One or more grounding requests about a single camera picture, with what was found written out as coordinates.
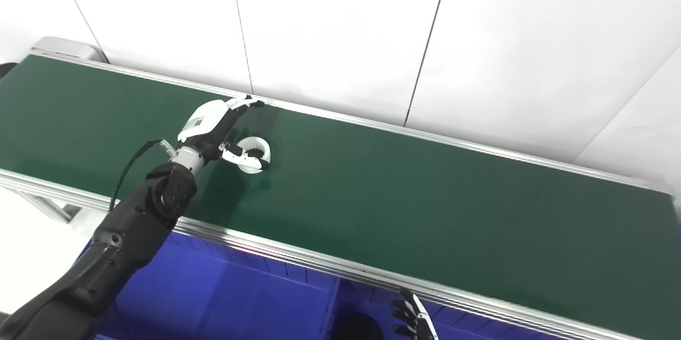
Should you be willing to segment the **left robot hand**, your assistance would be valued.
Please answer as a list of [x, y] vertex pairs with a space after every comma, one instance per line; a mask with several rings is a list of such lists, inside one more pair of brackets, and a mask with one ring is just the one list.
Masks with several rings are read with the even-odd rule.
[[237, 120], [251, 107], [263, 107], [265, 102], [250, 95], [206, 102], [200, 105], [178, 134], [177, 153], [172, 162], [196, 175], [211, 161], [225, 160], [257, 172], [270, 168], [263, 157], [251, 156], [238, 145], [226, 142]]

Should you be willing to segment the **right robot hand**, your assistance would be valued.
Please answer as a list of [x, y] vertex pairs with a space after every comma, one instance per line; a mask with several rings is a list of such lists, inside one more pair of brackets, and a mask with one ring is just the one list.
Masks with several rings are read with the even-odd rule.
[[410, 339], [438, 339], [435, 326], [421, 299], [406, 287], [400, 287], [399, 295], [390, 303], [392, 317], [401, 322], [393, 326], [394, 333]]

